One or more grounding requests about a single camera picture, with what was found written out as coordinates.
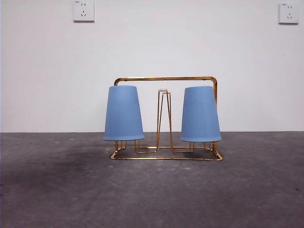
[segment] gold metal rack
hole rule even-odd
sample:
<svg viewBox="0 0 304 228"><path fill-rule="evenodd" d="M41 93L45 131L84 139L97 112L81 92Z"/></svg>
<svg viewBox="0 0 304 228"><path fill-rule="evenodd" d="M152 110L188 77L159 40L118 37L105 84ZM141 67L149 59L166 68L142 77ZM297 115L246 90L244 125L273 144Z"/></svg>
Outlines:
<svg viewBox="0 0 304 228"><path fill-rule="evenodd" d="M215 97L215 103L217 104L217 93L218 93L218 84L217 80L211 76L195 76L195 77L124 77L118 78L114 82L114 86L117 86L119 82L127 82L127 81L199 81L199 80L208 80L213 82L213 92ZM162 120L162 107L163 107L163 98L167 99L167 107L168 107L168 118L169 118L169 127L170 127L170 146L160 146L160 132L161 132L161 120ZM199 147L195 145L196 143L190 142L188 147L179 147L173 145L173 136L172 136L172 122L171 122L171 93L167 90L159 90L158 91L158 110L157 110L157 131L156 131L156 146L141 146L140 140L134 140L134 146L128 146L127 141L125 141L125 145L123 146L123 141L115 141L115 151L113 152L111 159L117 160L198 160L198 161L220 161L223 160L223 157L217 150L217 142L209 142L209 147L206 147L206 143L203 142L203 146ZM214 158L190 158L190 157L117 157L117 155L122 153L122 150L126 150L129 148L135 149L137 154L140 153L157 153L158 149L167 148L171 149L173 154L176 153L192 153L195 149L203 149L204 151L208 151ZM152 151L139 151L138 149L153 149Z"/></svg>

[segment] floor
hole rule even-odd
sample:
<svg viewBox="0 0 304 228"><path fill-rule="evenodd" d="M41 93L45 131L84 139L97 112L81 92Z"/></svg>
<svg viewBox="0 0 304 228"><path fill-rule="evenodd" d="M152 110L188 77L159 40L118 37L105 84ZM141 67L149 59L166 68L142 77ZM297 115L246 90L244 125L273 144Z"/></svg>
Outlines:
<svg viewBox="0 0 304 228"><path fill-rule="evenodd" d="M213 162L111 160L102 137L3 133L1 228L304 227L304 132L224 132Z"/></svg>

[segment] electrical outlet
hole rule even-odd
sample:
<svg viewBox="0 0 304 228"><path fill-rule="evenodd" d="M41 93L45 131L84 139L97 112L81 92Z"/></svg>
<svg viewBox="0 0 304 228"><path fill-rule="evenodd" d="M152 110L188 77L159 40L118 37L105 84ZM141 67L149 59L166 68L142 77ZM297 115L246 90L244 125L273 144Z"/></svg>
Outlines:
<svg viewBox="0 0 304 228"><path fill-rule="evenodd" d="M73 2L73 20L94 21L94 0L74 0Z"/></svg>
<svg viewBox="0 0 304 228"><path fill-rule="evenodd" d="M279 3L279 24L299 23L299 3L284 2Z"/></svg>

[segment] white outlet cover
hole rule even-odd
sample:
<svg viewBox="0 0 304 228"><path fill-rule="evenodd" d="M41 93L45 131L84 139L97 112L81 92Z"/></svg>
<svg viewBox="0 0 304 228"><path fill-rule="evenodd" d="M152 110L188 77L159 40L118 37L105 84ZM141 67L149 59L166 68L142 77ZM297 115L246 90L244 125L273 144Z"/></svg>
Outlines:
<svg viewBox="0 0 304 228"><path fill-rule="evenodd" d="M281 2L279 3L279 24L299 23L299 3Z"/></svg>
<svg viewBox="0 0 304 228"><path fill-rule="evenodd" d="M73 21L93 22L95 19L94 0L73 1Z"/></svg>

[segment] blue cup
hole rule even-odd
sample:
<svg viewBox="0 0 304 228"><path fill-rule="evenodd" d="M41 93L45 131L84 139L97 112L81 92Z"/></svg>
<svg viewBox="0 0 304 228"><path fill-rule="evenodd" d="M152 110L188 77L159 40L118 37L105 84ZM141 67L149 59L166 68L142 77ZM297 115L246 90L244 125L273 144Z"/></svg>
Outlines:
<svg viewBox="0 0 304 228"><path fill-rule="evenodd" d="M187 142L214 142L222 139L213 87L185 89L180 139Z"/></svg>
<svg viewBox="0 0 304 228"><path fill-rule="evenodd" d="M143 139L143 125L137 89L131 85L109 88L104 140Z"/></svg>

